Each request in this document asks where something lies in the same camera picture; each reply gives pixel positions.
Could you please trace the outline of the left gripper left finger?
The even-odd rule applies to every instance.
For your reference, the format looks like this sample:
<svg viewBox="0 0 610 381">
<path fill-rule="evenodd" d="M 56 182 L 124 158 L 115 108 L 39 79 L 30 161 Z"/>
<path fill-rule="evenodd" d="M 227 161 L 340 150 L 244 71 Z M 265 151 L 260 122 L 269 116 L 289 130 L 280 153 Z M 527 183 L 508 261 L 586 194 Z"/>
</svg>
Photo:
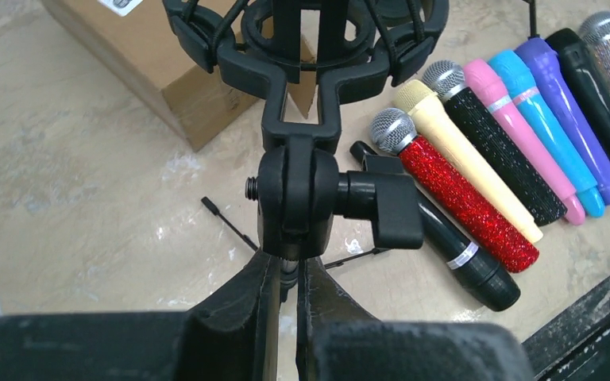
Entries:
<svg viewBox="0 0 610 381">
<path fill-rule="evenodd" d="M 274 379 L 279 277 L 257 252 L 189 310 L 0 317 L 0 380 Z"/>
</svg>

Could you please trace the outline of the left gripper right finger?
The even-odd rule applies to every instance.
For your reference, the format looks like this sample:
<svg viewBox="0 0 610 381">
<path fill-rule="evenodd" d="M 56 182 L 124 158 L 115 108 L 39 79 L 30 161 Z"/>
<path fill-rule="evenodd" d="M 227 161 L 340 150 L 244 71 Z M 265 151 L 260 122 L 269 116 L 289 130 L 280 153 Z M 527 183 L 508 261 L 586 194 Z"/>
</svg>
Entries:
<svg viewBox="0 0 610 381">
<path fill-rule="evenodd" d="M 488 323 L 381 321 L 318 258 L 299 263 L 301 380 L 532 380 L 522 345 Z"/>
</svg>

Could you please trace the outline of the red glitter microphone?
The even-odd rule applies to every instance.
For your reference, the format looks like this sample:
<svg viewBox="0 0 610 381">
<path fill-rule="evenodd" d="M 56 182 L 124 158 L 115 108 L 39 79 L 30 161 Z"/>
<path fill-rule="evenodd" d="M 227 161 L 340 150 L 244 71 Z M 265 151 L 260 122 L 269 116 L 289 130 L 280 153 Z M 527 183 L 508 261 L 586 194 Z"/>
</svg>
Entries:
<svg viewBox="0 0 610 381">
<path fill-rule="evenodd" d="M 381 110 L 369 126 L 369 135 L 380 150 L 397 156 L 406 171 L 507 271 L 524 271 L 539 258 L 539 250 L 417 133 L 405 112 Z"/>
</svg>

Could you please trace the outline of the cream microphone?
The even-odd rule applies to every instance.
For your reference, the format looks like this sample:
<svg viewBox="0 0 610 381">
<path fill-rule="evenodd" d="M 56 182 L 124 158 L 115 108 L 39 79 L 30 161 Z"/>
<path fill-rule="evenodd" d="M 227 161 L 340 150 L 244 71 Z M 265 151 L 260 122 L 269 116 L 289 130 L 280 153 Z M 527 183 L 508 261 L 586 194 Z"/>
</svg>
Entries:
<svg viewBox="0 0 610 381">
<path fill-rule="evenodd" d="M 437 94 L 419 79 L 402 85 L 393 105 L 532 244 L 543 233 L 527 208 L 447 115 Z"/>
</svg>

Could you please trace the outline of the tripod microphone stand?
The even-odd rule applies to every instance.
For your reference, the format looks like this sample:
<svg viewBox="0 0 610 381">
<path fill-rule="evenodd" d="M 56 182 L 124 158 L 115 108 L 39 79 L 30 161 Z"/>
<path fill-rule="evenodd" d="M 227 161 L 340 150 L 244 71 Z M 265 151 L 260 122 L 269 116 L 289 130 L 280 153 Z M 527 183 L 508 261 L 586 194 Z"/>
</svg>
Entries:
<svg viewBox="0 0 610 381">
<path fill-rule="evenodd" d="M 335 216 L 368 221 L 380 249 L 417 249 L 416 189 L 397 160 L 342 172 L 342 106 L 413 76 L 446 27 L 447 1 L 407 1 L 390 25 L 376 1 L 235 1 L 225 13 L 166 1 L 181 48 L 198 66 L 264 101 L 264 154 L 245 195 L 257 203 L 261 250 L 290 275 L 321 256 Z"/>
</svg>

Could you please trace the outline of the black glitter microphone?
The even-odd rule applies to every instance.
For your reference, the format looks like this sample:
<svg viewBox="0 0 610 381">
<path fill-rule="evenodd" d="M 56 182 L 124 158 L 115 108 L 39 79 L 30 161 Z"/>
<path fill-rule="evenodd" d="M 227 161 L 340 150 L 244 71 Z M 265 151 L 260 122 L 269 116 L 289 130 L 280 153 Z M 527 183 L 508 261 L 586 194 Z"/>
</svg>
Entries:
<svg viewBox="0 0 610 381">
<path fill-rule="evenodd" d="M 422 81 L 437 93 L 452 122 L 518 198 L 536 225 L 549 225 L 566 215 L 566 205 L 466 83 L 461 65 L 438 60 L 425 70 Z"/>
</svg>

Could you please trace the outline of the pink microphone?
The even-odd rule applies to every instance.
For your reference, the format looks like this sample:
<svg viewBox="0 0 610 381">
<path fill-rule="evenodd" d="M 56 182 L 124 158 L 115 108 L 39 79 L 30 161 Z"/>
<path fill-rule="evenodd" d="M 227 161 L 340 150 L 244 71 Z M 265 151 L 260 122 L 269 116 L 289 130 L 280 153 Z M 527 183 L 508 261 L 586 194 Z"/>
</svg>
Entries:
<svg viewBox="0 0 610 381">
<path fill-rule="evenodd" d="M 585 210 L 573 184 L 519 112 L 502 79 L 482 59 L 465 64 L 463 71 L 466 84 L 566 206 L 566 220 L 583 224 Z"/>
</svg>

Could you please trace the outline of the brown cardboard box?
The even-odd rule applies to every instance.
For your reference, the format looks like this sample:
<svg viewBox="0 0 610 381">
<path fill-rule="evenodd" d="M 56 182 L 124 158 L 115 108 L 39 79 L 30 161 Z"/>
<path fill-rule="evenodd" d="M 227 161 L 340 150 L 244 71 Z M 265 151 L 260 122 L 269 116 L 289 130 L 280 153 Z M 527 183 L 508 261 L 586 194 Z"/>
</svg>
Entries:
<svg viewBox="0 0 610 381">
<path fill-rule="evenodd" d="M 257 102 L 188 57 L 161 1 L 45 1 L 43 6 L 195 151 Z"/>
</svg>

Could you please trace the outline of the teal microphone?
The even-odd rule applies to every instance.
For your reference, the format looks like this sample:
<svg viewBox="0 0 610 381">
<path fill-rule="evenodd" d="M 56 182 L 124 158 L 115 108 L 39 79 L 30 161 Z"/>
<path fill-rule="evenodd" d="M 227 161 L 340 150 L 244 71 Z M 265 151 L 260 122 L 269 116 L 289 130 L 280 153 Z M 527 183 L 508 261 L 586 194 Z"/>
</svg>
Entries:
<svg viewBox="0 0 610 381">
<path fill-rule="evenodd" d="M 575 188 L 585 212 L 602 217 L 605 204 L 597 182 L 541 95 L 531 69 L 512 50 L 497 53 L 488 65 L 502 79 L 516 108 Z"/>
</svg>

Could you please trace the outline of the purple microphone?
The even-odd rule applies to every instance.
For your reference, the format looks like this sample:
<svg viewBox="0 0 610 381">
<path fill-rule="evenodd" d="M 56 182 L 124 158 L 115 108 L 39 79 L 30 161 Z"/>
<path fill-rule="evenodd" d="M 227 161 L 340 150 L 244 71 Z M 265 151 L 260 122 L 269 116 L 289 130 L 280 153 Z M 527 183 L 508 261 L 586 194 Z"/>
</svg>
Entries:
<svg viewBox="0 0 610 381">
<path fill-rule="evenodd" d="M 604 204 L 610 206 L 610 159 L 565 81 L 558 54 L 540 37 L 522 43 L 515 53 L 530 68 L 546 104 L 596 180 Z"/>
</svg>

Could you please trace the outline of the black orange-tipped microphone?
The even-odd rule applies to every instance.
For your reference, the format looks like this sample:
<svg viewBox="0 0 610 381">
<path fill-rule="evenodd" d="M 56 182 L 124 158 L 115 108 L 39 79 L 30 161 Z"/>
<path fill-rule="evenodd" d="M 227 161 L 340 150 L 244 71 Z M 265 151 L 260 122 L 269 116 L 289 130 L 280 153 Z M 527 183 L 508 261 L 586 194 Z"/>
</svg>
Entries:
<svg viewBox="0 0 610 381">
<path fill-rule="evenodd" d="M 610 159 L 610 90 L 586 43 L 569 28 L 545 38 L 557 53 L 562 76 Z"/>
</svg>

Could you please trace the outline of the tripod shock mount stand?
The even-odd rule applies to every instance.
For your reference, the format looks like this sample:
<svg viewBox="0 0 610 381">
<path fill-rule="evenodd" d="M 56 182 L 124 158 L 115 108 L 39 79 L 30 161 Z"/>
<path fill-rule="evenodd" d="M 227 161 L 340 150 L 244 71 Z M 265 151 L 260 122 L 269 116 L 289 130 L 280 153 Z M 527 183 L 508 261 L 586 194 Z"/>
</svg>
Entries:
<svg viewBox="0 0 610 381">
<path fill-rule="evenodd" d="M 528 26 L 529 35 L 528 38 L 540 37 L 538 31 L 538 18 L 537 18 L 537 4 L 535 0 L 523 0 L 527 4 L 528 10 Z"/>
</svg>

